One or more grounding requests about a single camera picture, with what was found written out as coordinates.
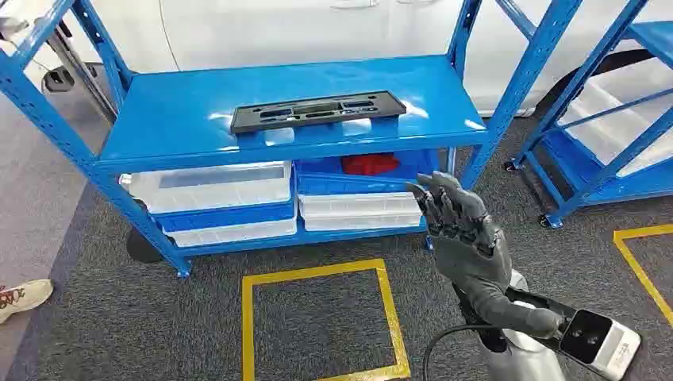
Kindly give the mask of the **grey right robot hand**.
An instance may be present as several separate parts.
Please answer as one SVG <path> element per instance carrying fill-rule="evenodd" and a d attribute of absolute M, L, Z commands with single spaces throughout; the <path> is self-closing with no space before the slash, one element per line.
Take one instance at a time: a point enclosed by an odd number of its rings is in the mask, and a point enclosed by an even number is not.
<path fill-rule="evenodd" d="M 500 329 L 551 337 L 563 321 L 558 313 L 506 297 L 512 261 L 505 234 L 484 201 L 440 171 L 420 174 L 406 186 L 425 216 L 437 270 L 465 293 L 476 314 Z"/>

